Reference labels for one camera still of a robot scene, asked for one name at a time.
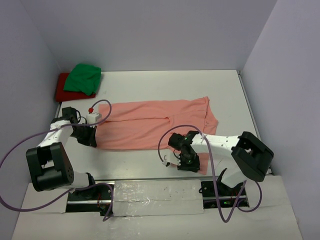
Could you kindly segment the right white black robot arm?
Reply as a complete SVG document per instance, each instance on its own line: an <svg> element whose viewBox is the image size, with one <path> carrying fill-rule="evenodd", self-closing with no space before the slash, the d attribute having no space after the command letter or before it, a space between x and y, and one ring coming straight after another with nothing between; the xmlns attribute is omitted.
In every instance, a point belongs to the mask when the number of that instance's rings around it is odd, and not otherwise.
<svg viewBox="0 0 320 240"><path fill-rule="evenodd" d="M173 133L168 145L180 152L178 167L183 171L196 172L201 154L222 157L219 162L212 159L211 164L220 178L217 190L224 196L246 180L263 182L274 158L274 152L248 131L239 136L210 135L196 130L185 136Z"/></svg>

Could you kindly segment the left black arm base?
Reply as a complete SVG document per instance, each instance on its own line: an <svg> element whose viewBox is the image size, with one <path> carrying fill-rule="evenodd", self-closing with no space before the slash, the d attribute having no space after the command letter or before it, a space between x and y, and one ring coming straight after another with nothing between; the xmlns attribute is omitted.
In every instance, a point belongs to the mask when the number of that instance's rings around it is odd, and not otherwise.
<svg viewBox="0 0 320 240"><path fill-rule="evenodd" d="M114 185L111 189L101 184L88 190L69 193L65 208L66 213L99 213L100 216L110 217L113 214L112 208L108 211L113 195Z"/></svg>

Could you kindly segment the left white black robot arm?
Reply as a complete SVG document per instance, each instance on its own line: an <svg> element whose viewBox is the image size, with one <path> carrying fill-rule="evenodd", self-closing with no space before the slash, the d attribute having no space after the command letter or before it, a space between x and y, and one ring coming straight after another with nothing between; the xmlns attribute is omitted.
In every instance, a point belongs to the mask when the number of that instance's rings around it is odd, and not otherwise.
<svg viewBox="0 0 320 240"><path fill-rule="evenodd" d="M62 116L54 118L50 132L35 148L26 151L26 160L34 189L37 192L54 189L79 189L86 199L93 199L98 193L94 177L88 173L74 171L65 150L70 137L81 145L97 146L95 126L78 125L77 110L62 109Z"/></svg>

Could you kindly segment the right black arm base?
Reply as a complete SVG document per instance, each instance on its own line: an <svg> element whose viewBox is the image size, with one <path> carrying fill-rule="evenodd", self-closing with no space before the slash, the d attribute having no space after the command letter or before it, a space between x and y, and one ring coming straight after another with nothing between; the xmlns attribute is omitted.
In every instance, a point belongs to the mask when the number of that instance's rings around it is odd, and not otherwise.
<svg viewBox="0 0 320 240"><path fill-rule="evenodd" d="M208 177L200 178L201 187L198 192L202 195L203 208L204 209L216 209L217 197L214 190L213 180ZM217 191L221 208L231 208L234 205L237 195L239 194L242 183L239 183L236 187L230 188L221 182L217 183ZM241 192L239 198L239 207L249 207L246 191Z"/></svg>

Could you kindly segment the salmon pink t-shirt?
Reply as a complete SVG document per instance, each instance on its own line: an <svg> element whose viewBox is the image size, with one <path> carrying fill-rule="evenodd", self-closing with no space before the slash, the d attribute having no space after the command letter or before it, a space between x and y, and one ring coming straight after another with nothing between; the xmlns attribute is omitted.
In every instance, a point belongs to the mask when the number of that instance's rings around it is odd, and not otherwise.
<svg viewBox="0 0 320 240"><path fill-rule="evenodd" d="M174 132L186 135L197 127L214 135L218 126L207 96L194 100L105 103L98 106L98 112L106 121L96 129L97 148L109 151L170 149L168 141Z"/></svg>

